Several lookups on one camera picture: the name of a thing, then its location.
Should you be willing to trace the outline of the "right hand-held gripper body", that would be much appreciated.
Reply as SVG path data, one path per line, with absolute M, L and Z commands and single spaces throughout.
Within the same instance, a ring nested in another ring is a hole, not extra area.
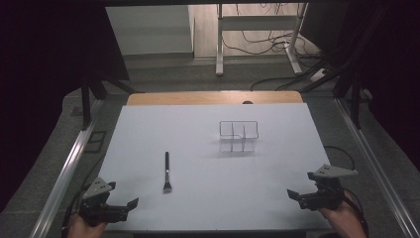
M 311 211 L 319 208 L 337 209 L 346 199 L 344 189 L 340 183 L 341 177 L 356 176 L 356 170 L 343 169 L 331 165 L 323 165 L 315 173 L 317 191 L 313 193 L 299 194 L 298 203 L 301 209 Z

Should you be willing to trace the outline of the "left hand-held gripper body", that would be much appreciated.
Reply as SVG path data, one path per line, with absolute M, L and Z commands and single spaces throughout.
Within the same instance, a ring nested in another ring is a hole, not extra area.
M 111 191 L 108 183 L 102 178 L 96 178 L 82 195 L 78 214 L 90 226 L 127 220 L 129 212 L 127 206 L 109 205 L 107 203 Z

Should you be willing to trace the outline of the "black makeup brush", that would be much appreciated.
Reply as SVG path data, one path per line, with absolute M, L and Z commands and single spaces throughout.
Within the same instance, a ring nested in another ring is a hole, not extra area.
M 164 162 L 165 162 L 165 174 L 164 174 L 163 192 L 169 193 L 172 191 L 172 187 L 169 180 L 169 152 L 166 152 L 164 154 Z

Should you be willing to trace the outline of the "clear acrylic organizer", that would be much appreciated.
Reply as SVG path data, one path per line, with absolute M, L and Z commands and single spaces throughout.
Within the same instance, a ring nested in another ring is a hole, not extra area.
M 222 152 L 253 152 L 259 138 L 257 121 L 221 121 L 219 123 Z

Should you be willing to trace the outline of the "person's left hand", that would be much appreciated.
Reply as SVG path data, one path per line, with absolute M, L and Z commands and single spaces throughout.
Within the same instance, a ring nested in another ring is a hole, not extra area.
M 99 223 L 96 226 L 90 226 L 78 214 L 75 214 L 68 226 L 67 238 L 101 238 L 107 223 Z

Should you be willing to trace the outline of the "person's right hand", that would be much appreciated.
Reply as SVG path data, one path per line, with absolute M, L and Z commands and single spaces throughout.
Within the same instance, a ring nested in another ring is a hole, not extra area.
M 320 208 L 319 212 L 341 238 L 368 238 L 358 212 L 346 201 L 337 209 Z

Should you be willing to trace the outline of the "white table board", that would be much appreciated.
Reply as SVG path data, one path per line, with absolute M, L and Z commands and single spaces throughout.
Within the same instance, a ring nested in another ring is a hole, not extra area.
M 222 152 L 221 121 L 257 121 L 255 150 Z M 304 103 L 126 106 L 99 175 L 116 182 L 110 203 L 139 200 L 117 231 L 313 230 L 327 221 L 287 190 L 313 191 L 307 173 L 327 162 Z

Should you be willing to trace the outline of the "black metal stand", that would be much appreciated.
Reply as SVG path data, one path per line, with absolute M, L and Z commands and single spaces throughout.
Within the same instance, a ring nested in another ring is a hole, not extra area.
M 358 129 L 362 57 L 376 27 L 375 7 L 369 2 L 350 0 L 310 2 L 302 26 L 303 37 L 320 49 L 321 63 L 328 71 L 300 92 L 336 80 L 332 91 L 335 98 L 344 98 L 352 91 L 350 116 Z
M 108 95 L 108 92 L 103 84 L 104 81 L 111 83 L 112 85 L 127 92 L 128 94 L 138 93 L 138 90 L 123 83 L 120 80 L 117 80 L 116 78 L 105 74 L 104 72 L 93 71 L 85 74 L 80 79 L 83 117 L 83 125 L 81 128 L 82 131 L 85 131 L 93 121 L 90 106 L 90 93 L 93 93 L 94 97 L 98 100 L 104 100 Z

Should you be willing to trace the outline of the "white power strip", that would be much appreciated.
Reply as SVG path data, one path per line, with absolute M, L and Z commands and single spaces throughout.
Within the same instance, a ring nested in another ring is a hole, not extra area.
M 310 80 L 312 82 L 315 82 L 317 80 L 319 80 L 320 78 L 322 78 L 323 76 L 325 76 L 327 74 L 327 70 L 325 68 L 320 68 L 316 73 L 314 73 Z

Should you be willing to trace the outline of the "black curtain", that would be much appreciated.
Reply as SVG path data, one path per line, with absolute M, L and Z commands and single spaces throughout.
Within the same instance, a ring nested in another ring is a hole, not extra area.
M 369 91 L 369 109 L 420 171 L 420 0 L 323 0 L 301 35 L 344 73 L 333 89 Z
M 72 0 L 0 0 L 0 212 L 82 80 L 128 73 L 106 7 Z

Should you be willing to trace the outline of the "black flat frame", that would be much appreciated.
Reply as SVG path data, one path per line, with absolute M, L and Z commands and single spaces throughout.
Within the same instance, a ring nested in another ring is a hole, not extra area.
M 84 152 L 86 154 L 98 154 L 102 151 L 107 132 L 106 131 L 94 131 L 91 133 Z

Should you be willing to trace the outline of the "aluminium rail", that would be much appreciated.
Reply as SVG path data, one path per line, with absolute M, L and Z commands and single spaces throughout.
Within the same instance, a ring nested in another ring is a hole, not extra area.
M 420 229 L 414 224 L 414 220 L 403 203 L 400 195 L 387 178 L 385 171 L 380 165 L 363 131 L 358 129 L 352 121 L 350 109 L 346 100 L 343 98 L 336 98 L 335 104 L 340 110 L 340 114 L 344 118 L 352 136 L 355 138 L 367 166 L 369 167 L 372 176 L 381 190 L 381 193 L 383 194 L 384 199 L 386 200 L 403 234 L 406 238 L 420 238 Z
M 103 104 L 103 100 L 94 100 L 90 110 L 91 121 L 85 129 L 79 131 L 29 238 L 47 237 L 93 128 L 96 125 Z

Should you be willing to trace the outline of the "white metal desk frame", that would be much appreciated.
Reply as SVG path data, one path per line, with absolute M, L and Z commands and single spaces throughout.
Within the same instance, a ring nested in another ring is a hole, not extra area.
M 295 53 L 295 44 L 303 22 L 306 11 L 306 3 L 297 4 L 295 15 L 264 15 L 264 16 L 225 16 L 223 5 L 217 5 L 217 50 L 216 50 L 216 74 L 224 73 L 224 32 L 244 32 L 244 31 L 288 31 L 291 33 L 289 42 L 284 43 L 283 47 L 290 65 L 295 74 L 301 74 L 302 69 Z

